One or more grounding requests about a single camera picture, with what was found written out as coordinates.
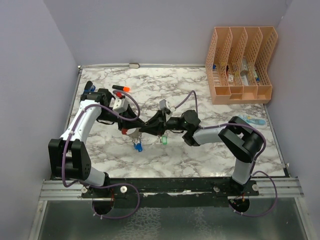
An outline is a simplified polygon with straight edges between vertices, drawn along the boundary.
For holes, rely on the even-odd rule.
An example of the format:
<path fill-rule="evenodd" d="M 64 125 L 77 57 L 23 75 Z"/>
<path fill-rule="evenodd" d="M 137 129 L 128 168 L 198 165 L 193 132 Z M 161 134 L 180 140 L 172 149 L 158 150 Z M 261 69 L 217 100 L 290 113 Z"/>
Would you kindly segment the green tag key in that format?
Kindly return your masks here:
<path fill-rule="evenodd" d="M 166 135 L 159 136 L 159 142 L 162 145 L 167 145 L 168 144 L 168 137 Z"/>

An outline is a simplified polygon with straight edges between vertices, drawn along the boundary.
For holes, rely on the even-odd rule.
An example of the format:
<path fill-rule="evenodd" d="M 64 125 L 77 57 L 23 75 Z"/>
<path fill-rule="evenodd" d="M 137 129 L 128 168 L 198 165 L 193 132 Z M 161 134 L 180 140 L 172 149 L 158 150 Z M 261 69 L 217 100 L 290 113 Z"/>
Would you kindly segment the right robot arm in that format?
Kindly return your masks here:
<path fill-rule="evenodd" d="M 170 118 L 159 110 L 139 132 L 154 136 L 162 136 L 166 131 L 184 132 L 182 138 L 191 147 L 224 143 L 236 159 L 229 189 L 236 196 L 242 195 L 248 189 L 258 156 L 266 148 L 265 137 L 238 116 L 221 125 L 200 126 L 200 123 L 195 110 L 187 110 L 180 117 Z"/>

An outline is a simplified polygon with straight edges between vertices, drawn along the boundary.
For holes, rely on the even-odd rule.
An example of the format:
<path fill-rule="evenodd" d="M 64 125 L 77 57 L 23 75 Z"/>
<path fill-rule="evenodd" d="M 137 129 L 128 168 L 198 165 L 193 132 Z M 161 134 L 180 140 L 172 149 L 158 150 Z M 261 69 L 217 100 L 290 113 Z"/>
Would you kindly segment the blue tag key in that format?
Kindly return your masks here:
<path fill-rule="evenodd" d="M 140 141 L 139 142 L 134 142 L 133 143 L 133 147 L 138 152 L 142 152 L 143 151 L 142 143 Z"/>

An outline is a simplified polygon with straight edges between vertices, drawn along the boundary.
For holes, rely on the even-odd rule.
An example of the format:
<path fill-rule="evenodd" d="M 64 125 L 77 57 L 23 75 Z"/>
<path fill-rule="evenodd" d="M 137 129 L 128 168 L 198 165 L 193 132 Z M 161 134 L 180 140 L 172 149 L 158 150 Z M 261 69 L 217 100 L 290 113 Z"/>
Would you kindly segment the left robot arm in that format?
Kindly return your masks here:
<path fill-rule="evenodd" d="M 76 182 L 93 186 L 97 196 L 106 197 L 111 190 L 108 174 L 92 167 L 86 142 L 95 121 L 107 113 L 105 120 L 133 122 L 139 119 L 141 110 L 137 101 L 122 90 L 114 90 L 125 98 L 116 98 L 108 89 L 85 90 L 80 97 L 79 109 L 73 121 L 58 139 L 48 144 L 51 173 L 62 178 L 68 188 Z"/>

